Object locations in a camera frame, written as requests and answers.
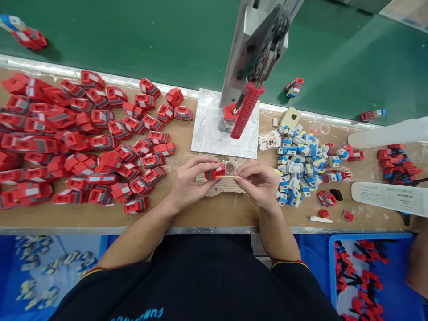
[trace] cardboard work surface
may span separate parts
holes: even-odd
[[[0,69],[0,79],[12,75],[15,70]],[[50,75],[37,75],[43,81],[59,86],[63,78],[53,77]],[[134,87],[121,86],[128,98],[133,102],[134,95],[140,93],[140,90]],[[0,105],[4,105],[9,93],[0,88]],[[165,93],[162,93],[156,105],[166,104]],[[196,113],[197,100],[185,97],[182,105],[185,105]],[[124,119],[124,111],[113,109],[115,119]],[[272,119],[281,118],[282,113],[261,110],[259,121],[259,132],[273,130]],[[309,119],[302,119],[300,123],[306,131],[320,125],[320,123]],[[170,124],[165,125],[162,131],[170,134],[170,142],[176,144],[176,151],[172,156],[165,157],[163,166],[166,177],[159,181],[153,191],[148,195],[150,209],[156,206],[170,192],[175,178],[176,169],[191,158],[195,153],[190,151],[194,122],[185,122],[173,120]],[[336,146],[346,143],[347,136],[356,131],[355,128],[330,125],[330,134],[319,136],[321,143],[332,142]],[[128,145],[133,145],[141,135],[134,135],[131,139],[125,141]],[[426,162],[423,161],[427,145],[425,143],[412,143],[406,145],[406,151],[414,163],[426,170]],[[382,170],[376,160],[375,149],[365,150],[366,158],[363,161],[350,163],[344,161],[341,168],[349,169],[353,177],[348,182],[323,183],[320,190],[339,189],[342,192],[344,201],[338,202],[336,206],[327,210],[330,212],[330,219],[334,223],[326,224],[311,222],[307,217],[317,215],[321,208],[317,200],[316,193],[312,193],[310,198],[304,198],[301,206],[296,209],[291,206],[283,207],[283,213],[290,227],[311,228],[317,227],[322,229],[340,229],[343,231],[357,230],[399,230],[417,228],[417,218],[412,216],[410,227],[403,224],[401,216],[392,210],[368,206],[357,203],[352,200],[350,195],[350,186],[355,181],[374,181],[382,182]],[[277,155],[275,150],[268,150],[258,155],[260,161],[267,165],[276,167]],[[62,179],[53,184],[54,192],[58,193],[65,189],[67,179]],[[354,223],[350,223],[341,218],[342,211],[347,210],[355,214]],[[113,201],[113,205],[102,207],[96,204],[81,205],[54,205],[51,202],[45,202],[40,205],[3,210],[0,212],[0,228],[115,228],[129,226],[135,222],[142,214],[128,215],[123,212],[123,204]],[[258,208],[253,205],[245,193],[220,193],[213,197],[204,197],[202,200],[188,207],[180,213],[172,222],[172,227],[238,227],[238,226],[258,226]]]

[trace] human hand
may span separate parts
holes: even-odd
[[[277,204],[276,191],[280,177],[272,167],[250,158],[238,167],[233,180],[247,192],[255,205],[268,210]]]
[[[167,196],[168,201],[180,211],[204,197],[221,179],[207,181],[200,185],[195,182],[196,176],[203,172],[216,169],[219,165],[215,157],[202,155],[192,157],[187,163],[177,169],[177,177],[175,178],[173,189]]]

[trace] black shirt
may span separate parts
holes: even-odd
[[[270,271],[252,256],[249,235],[167,235],[151,263],[85,276],[50,320],[151,319],[340,317],[304,264],[277,263]]]

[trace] person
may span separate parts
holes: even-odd
[[[253,257],[249,235],[165,235],[161,242],[172,219],[220,181],[199,185],[196,176],[218,166],[208,156],[181,166],[171,193],[119,236],[50,320],[340,320],[301,261],[276,201],[280,177],[263,163],[248,160],[234,181],[259,207],[271,270]]]

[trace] white plastic part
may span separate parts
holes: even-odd
[[[309,221],[314,221],[314,222],[322,222],[322,223],[334,223],[334,221],[328,219],[328,218],[320,218],[318,216],[310,216],[308,217]]]
[[[357,182],[351,186],[357,202],[428,217],[428,189],[413,186]]]
[[[348,143],[356,148],[370,148],[428,140],[428,117],[409,119],[401,123],[357,132],[348,136]]]

